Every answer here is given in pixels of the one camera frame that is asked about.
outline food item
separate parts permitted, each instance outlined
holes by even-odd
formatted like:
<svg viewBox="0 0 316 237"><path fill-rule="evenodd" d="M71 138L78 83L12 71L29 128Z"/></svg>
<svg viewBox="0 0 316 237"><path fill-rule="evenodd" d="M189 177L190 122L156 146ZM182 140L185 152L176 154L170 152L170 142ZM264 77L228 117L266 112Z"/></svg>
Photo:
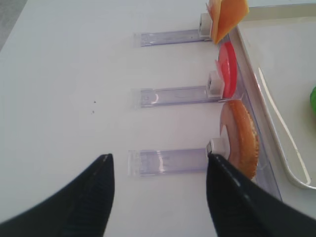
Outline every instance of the food item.
<svg viewBox="0 0 316 237"><path fill-rule="evenodd" d="M213 20L211 38L218 44L248 13L247 0L209 0L208 12Z"/></svg>
<svg viewBox="0 0 316 237"><path fill-rule="evenodd" d="M259 140L250 113L241 100L224 104L220 118L220 131L226 126L230 155L228 161L249 179L256 174Z"/></svg>
<svg viewBox="0 0 316 237"><path fill-rule="evenodd" d="M316 113L316 87L311 92L310 103L311 103L313 111Z"/></svg>

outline red lid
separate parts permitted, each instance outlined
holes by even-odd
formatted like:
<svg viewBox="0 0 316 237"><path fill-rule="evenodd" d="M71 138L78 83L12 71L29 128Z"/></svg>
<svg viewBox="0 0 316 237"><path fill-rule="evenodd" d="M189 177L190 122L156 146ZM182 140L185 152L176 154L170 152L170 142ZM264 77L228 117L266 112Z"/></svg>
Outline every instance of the red lid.
<svg viewBox="0 0 316 237"><path fill-rule="evenodd" d="M221 45L218 63L225 82L223 97L231 98L237 83L237 61L232 43L226 42Z"/></svg>

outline table surface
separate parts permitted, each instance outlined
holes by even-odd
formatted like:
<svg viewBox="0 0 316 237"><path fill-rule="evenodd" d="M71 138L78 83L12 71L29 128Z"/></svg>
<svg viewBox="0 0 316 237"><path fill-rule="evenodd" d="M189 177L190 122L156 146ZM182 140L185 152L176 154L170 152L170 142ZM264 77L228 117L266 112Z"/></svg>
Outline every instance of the table surface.
<svg viewBox="0 0 316 237"><path fill-rule="evenodd" d="M134 32L196 28L204 4L27 2L0 52L0 222L113 153L116 196L107 236L216 236L205 174L127 176L128 150L200 148L219 134L220 104L132 106L133 88L205 83L217 58L212 44L132 46ZM316 217L309 208L316 193L291 185L279 160L272 163L283 200Z"/></svg>

